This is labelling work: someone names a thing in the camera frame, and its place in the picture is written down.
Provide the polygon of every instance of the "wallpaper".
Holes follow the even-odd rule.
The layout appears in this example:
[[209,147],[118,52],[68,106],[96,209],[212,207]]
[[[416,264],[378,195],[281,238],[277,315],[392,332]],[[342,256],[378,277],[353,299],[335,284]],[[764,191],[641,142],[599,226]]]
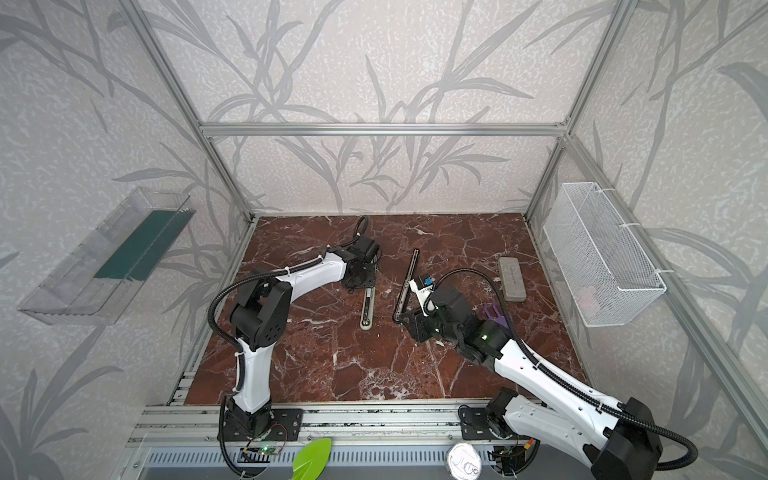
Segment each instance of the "wallpaper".
[[[697,445],[699,459],[695,463],[681,470],[657,472],[654,478],[768,478],[768,458],[690,344],[663,296],[626,326],[588,329],[582,323],[542,228],[560,184],[575,181],[586,178],[566,153],[531,217],[531,231],[591,384],[618,399],[639,399],[651,409],[658,425],[687,436]],[[663,461],[683,453],[674,443],[662,442]]]
[[577,133],[768,394],[766,45],[765,0],[638,10]]
[[[141,4],[209,122],[562,121],[614,8],[614,0]],[[286,214],[522,212],[553,143],[217,139],[253,211]]]
[[318,214],[521,213],[554,146],[552,137],[217,140],[253,211]]
[[613,0],[141,0],[204,121],[562,121]]
[[[107,478],[246,224],[111,2],[0,5],[0,474]],[[197,212],[113,326],[16,310],[137,186]]]

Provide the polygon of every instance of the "tin can lid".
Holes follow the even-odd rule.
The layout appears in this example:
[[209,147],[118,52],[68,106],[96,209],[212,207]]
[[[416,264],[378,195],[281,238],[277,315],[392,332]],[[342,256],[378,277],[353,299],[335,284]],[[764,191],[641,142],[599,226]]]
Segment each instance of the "tin can lid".
[[477,480],[482,460],[472,445],[459,442],[448,452],[445,467],[456,480]]

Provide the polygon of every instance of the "aluminum frame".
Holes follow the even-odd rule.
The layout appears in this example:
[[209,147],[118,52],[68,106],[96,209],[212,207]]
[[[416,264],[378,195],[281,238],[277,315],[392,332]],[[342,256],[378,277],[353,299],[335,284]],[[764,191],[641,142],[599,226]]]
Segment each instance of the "aluminum frame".
[[[616,51],[616,47],[618,46],[621,37],[624,35],[624,31],[627,30],[632,13],[637,7],[638,2],[639,0],[618,0],[618,2],[616,2],[613,15],[608,22],[603,38],[600,40],[598,50],[594,54],[594,58],[592,58],[592,62],[587,69],[587,74],[584,76],[584,80],[581,82],[581,86],[576,94],[576,99],[571,106],[571,110],[565,118],[564,134],[570,134],[576,128],[577,123],[584,113],[584,109],[587,107],[589,97],[592,96],[594,89],[597,87],[598,82],[605,72],[608,62],[611,60],[611,56],[614,51]],[[552,175],[554,175],[554,172],[558,168],[562,151],[564,150],[561,141],[562,137],[558,137],[558,142],[547,161],[547,167],[539,179],[536,190],[534,190],[533,197],[531,198],[531,202],[528,204],[528,208],[525,210],[526,219],[533,216],[536,207],[541,201],[541,195],[544,193],[545,187],[549,184]]]
[[[624,199],[613,189],[611,181],[595,163],[586,147],[573,135],[563,138],[565,150],[589,181],[604,189],[608,200],[629,224],[639,223]],[[654,241],[641,225],[632,225],[637,242],[650,261],[660,270],[673,270]],[[717,378],[726,397],[741,415],[747,428],[755,436],[760,447],[768,455],[768,400],[746,372],[739,359],[728,347],[725,339],[714,329],[706,313],[694,296],[675,273],[662,273],[667,284],[664,299],[672,310],[683,331],[693,343],[713,375]]]
[[559,137],[565,124],[348,124],[348,123],[206,123],[200,126],[207,137],[324,137],[362,135],[433,137]]
[[253,217],[253,213],[250,211],[245,196],[240,192],[240,188],[238,188],[234,177],[223,162],[221,156],[200,131],[200,120],[194,110],[192,101],[184,91],[181,81],[178,76],[176,76],[176,72],[171,66],[170,60],[168,60],[165,55],[165,51],[161,47],[160,42],[157,40],[149,20],[147,20],[146,15],[144,15],[144,11],[141,9],[141,6],[139,6],[138,0],[118,0],[118,4],[122,9],[126,24],[134,31],[136,38],[144,48],[152,65],[157,70],[161,80],[170,92],[171,97],[173,97],[176,105],[179,107],[181,115],[184,117],[184,120],[187,121],[187,125],[189,126],[192,135],[195,136],[197,143],[200,144],[200,149],[208,157],[209,162],[214,167],[214,171],[224,183],[225,188],[232,196],[235,204],[242,210],[245,218],[250,220]]
[[[452,445],[462,437],[458,408],[485,407],[488,399],[362,400],[273,404],[304,410],[297,442],[333,437],[334,445]],[[219,406],[147,407],[129,435],[127,448],[217,445]],[[509,445],[509,440],[470,441]],[[228,442],[227,446],[246,442]],[[274,442],[254,442],[252,445]]]

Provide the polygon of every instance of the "black motor joint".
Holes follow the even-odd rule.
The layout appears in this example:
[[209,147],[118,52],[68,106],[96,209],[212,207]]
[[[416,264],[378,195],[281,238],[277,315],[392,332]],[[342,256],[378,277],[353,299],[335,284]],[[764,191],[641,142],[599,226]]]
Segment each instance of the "black motor joint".
[[346,263],[346,272],[341,284],[348,290],[370,288],[374,285],[379,251],[379,244],[365,235],[356,236],[349,245],[328,249],[329,253],[338,255]]
[[434,337],[455,345],[456,352],[476,365],[494,371],[509,330],[493,320],[480,319],[467,299],[454,287],[440,286],[429,300],[437,307],[428,316],[420,308],[404,315],[403,323],[417,342]]

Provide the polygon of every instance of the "green strip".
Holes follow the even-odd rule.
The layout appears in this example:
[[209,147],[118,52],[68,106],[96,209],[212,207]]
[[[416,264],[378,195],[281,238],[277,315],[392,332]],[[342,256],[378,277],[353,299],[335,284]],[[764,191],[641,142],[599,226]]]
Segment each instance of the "green strip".
[[146,280],[193,214],[193,210],[151,211],[94,277]]

